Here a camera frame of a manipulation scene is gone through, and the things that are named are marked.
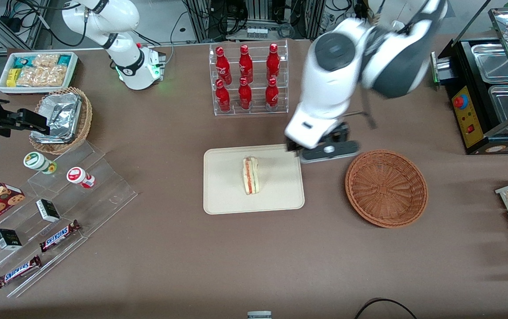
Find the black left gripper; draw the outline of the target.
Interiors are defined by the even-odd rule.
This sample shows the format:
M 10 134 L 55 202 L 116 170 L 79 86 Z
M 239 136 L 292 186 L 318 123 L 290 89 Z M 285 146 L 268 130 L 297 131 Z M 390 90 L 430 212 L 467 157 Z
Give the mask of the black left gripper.
M 285 139 L 285 145 L 287 151 L 295 153 L 302 163 L 353 157 L 359 154 L 361 145 L 356 140 L 350 140 L 349 133 L 349 126 L 342 122 L 324 136 L 316 148 L 306 149 L 292 139 Z

